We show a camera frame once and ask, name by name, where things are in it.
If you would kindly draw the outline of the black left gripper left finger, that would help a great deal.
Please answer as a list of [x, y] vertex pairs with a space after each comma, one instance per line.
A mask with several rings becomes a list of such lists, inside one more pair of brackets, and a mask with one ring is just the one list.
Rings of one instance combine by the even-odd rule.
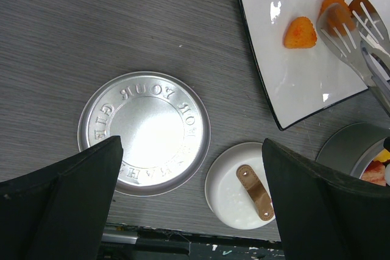
[[122, 163], [119, 136], [1, 183], [1, 259], [96, 259]]

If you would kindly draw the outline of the white lid with leather strap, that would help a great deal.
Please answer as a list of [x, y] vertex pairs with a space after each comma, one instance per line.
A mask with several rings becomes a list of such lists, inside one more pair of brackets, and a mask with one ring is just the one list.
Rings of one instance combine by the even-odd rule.
[[232, 228], [252, 230], [275, 219], [262, 146], [260, 142], [235, 145], [220, 154], [207, 173], [207, 204]]

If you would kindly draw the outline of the red white crab stick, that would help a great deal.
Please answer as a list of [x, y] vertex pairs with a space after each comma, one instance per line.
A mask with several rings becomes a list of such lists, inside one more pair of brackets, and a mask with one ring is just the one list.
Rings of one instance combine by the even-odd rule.
[[361, 179], [380, 186], [386, 186], [384, 164], [379, 161], [372, 161], [363, 172]]

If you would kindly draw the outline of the yellow corn piece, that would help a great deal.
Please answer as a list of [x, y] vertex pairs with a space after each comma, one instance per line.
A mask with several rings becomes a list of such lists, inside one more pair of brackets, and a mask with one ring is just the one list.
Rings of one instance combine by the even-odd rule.
[[379, 161], [383, 164], [386, 164], [387, 161], [390, 160], [390, 152], [386, 149], [383, 149], [374, 159], [373, 161]]

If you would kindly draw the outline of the orange fried food piece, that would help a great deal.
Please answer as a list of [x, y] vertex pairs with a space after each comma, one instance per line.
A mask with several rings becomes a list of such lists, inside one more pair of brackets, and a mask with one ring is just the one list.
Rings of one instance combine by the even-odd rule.
[[354, 29], [352, 12], [345, 0], [323, 0], [318, 19], [323, 18], [330, 35], [336, 35], [336, 30], [347, 35], [346, 28]]

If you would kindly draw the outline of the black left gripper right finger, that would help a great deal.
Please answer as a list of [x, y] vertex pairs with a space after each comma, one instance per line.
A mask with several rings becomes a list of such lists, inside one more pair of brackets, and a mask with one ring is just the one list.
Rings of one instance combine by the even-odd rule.
[[389, 259], [389, 188], [265, 139], [263, 164], [286, 259]]

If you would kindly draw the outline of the shallow round metal tin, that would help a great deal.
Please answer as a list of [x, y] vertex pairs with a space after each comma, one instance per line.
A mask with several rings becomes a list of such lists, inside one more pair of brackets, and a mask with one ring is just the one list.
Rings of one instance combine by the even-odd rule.
[[[383, 150], [389, 129], [360, 122], [337, 131], [323, 145], [316, 162], [361, 179], [363, 172]], [[389, 186], [389, 161], [385, 166], [386, 186]]]

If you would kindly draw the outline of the white square plate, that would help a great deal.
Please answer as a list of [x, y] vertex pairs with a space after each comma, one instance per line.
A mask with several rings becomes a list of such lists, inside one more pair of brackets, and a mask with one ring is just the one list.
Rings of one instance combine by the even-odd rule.
[[[322, 1], [239, 0], [261, 82], [281, 130], [366, 90], [360, 78], [321, 40], [310, 49], [283, 45], [290, 22], [300, 16], [315, 22]], [[388, 23], [389, 0], [370, 2]]]

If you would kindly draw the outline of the metal tongs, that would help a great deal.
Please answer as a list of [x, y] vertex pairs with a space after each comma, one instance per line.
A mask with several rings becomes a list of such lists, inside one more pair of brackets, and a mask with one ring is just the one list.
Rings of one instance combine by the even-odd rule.
[[389, 32], [376, 8], [369, 0], [352, 0], [354, 29], [347, 35], [337, 30], [330, 35], [323, 18], [317, 19], [316, 29], [329, 50], [363, 81], [389, 113]]

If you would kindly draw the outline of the orange strawberry shaped piece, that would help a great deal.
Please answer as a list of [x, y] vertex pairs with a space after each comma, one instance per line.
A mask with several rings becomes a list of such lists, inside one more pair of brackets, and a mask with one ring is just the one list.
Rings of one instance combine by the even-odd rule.
[[314, 47], [316, 42], [316, 31], [306, 16], [294, 19], [287, 28], [283, 39], [283, 45], [288, 49], [309, 49]]

